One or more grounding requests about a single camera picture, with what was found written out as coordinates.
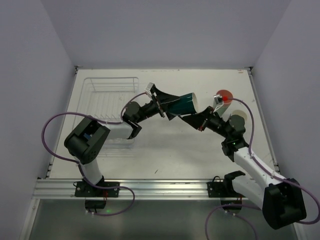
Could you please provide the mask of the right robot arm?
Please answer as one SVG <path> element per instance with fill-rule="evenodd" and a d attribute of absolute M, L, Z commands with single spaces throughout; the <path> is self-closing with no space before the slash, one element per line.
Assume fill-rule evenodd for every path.
<path fill-rule="evenodd" d="M 245 196 L 259 207 L 270 227 L 277 230 L 306 218 L 298 182 L 278 174 L 256 157 L 243 137 L 246 131 L 243 117 L 231 115 L 228 120 L 223 120 L 212 107 L 208 107 L 181 119 L 200 132 L 210 129 L 224 137 L 221 143 L 224 155 L 245 171 L 225 175 L 226 189 Z"/>

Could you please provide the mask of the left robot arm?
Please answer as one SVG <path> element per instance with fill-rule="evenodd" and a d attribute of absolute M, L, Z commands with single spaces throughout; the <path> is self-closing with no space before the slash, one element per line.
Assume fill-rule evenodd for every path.
<path fill-rule="evenodd" d="M 169 107 L 181 100 L 180 96 L 160 91 L 149 83 L 145 92 L 150 102 L 139 105 L 133 97 L 120 112 L 120 122 L 108 122 L 85 116 L 64 141 L 64 147 L 76 160 L 79 171 L 89 185 L 97 185 L 104 179 L 97 156 L 107 140 L 134 139 L 141 131 L 140 122 L 159 114 L 170 120 L 174 115 Z"/>

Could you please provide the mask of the black mug with handle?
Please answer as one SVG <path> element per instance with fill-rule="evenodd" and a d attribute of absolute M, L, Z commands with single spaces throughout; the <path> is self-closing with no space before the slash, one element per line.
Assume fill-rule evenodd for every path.
<path fill-rule="evenodd" d="M 244 122 L 245 122 L 245 123 L 246 123 L 247 120 L 248 120 L 248 115 L 247 115 L 244 111 L 242 111 L 242 110 L 239 110 L 239 109 L 234 110 L 234 111 L 230 114 L 230 116 L 234 116 L 234 115 L 237 115 L 237 116 L 242 117 L 242 118 L 244 119 Z"/>

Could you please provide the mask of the blue cup in rack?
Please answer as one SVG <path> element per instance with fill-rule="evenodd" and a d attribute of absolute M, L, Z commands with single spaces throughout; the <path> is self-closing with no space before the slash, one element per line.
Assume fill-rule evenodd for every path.
<path fill-rule="evenodd" d="M 91 136 L 88 135 L 88 134 L 86 134 L 86 133 L 84 133 L 83 136 L 84 136 L 87 140 L 89 140 L 89 139 L 91 138 Z"/>

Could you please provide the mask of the dark teal cup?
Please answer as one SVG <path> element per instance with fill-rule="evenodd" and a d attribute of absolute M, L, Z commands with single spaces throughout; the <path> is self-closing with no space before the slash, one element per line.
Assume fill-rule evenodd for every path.
<path fill-rule="evenodd" d="M 198 100 L 194 92 L 180 96 L 178 101 L 168 107 L 168 112 L 174 116 L 196 114 L 198 110 Z"/>

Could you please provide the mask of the pink cup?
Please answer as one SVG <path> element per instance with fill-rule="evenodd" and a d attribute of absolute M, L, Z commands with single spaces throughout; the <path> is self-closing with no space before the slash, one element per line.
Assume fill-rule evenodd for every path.
<path fill-rule="evenodd" d="M 221 89 L 216 94 L 223 98 L 223 106 L 217 110 L 218 115 L 222 117 L 232 103 L 233 94 L 226 89 Z"/>

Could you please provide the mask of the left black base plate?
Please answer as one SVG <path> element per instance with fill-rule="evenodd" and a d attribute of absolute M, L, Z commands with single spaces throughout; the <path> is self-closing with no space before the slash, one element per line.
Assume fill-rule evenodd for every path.
<path fill-rule="evenodd" d="M 78 198 L 117 198 L 120 183 L 117 181 L 101 181 L 97 186 L 91 186 L 86 181 L 77 181 L 74 196 Z"/>

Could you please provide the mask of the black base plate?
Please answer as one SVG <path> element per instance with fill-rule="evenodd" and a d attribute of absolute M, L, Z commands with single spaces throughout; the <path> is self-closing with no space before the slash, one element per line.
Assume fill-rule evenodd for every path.
<path fill-rule="evenodd" d="M 101 181 L 97 186 L 91 186 L 86 181 L 77 181 L 74 196 L 78 198 L 117 198 L 120 183 L 117 181 Z"/>
<path fill-rule="evenodd" d="M 206 183 L 207 195 L 209 198 L 237 198 L 241 195 L 237 193 L 233 186 L 232 180 L 215 176 L 213 180 Z"/>

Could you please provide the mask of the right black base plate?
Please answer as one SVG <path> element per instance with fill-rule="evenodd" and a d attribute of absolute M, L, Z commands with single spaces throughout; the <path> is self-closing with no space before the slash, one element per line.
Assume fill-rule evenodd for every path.
<path fill-rule="evenodd" d="M 237 198 L 241 195 L 237 193 L 233 186 L 232 180 L 215 176 L 213 180 L 206 183 L 207 195 L 209 198 Z"/>

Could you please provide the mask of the aluminium mounting rail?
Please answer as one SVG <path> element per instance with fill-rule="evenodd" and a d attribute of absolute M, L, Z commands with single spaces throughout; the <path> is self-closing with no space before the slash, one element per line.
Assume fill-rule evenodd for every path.
<path fill-rule="evenodd" d="M 76 182 L 80 179 L 38 179 L 32 198 L 40 200 L 84 200 L 76 197 Z M 113 179 L 120 186 L 133 190 L 135 200 L 231 200 L 245 199 L 243 193 L 217 194 L 209 197 L 208 179 Z"/>

